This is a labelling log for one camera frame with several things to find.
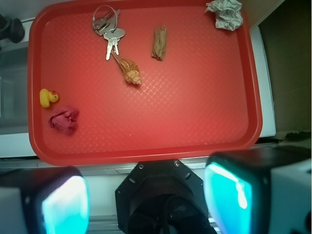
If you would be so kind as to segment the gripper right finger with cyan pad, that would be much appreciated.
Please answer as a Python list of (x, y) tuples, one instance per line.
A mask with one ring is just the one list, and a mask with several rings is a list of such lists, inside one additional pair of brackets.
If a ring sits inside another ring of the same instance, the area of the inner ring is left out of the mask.
[(309, 234), (312, 152), (262, 147), (216, 152), (207, 159), (203, 191), (224, 234)]

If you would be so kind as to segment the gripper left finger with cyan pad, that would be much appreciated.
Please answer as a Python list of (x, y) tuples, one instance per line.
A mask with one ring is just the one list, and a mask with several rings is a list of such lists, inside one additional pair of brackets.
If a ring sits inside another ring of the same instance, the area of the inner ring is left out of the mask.
[(17, 169), (0, 175), (2, 234), (84, 234), (90, 192), (75, 167)]

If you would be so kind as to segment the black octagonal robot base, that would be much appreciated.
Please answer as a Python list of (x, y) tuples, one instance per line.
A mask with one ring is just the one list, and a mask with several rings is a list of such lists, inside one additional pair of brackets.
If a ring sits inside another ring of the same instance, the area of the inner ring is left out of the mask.
[(215, 234), (203, 180), (180, 160), (139, 162), (115, 190), (125, 234)]

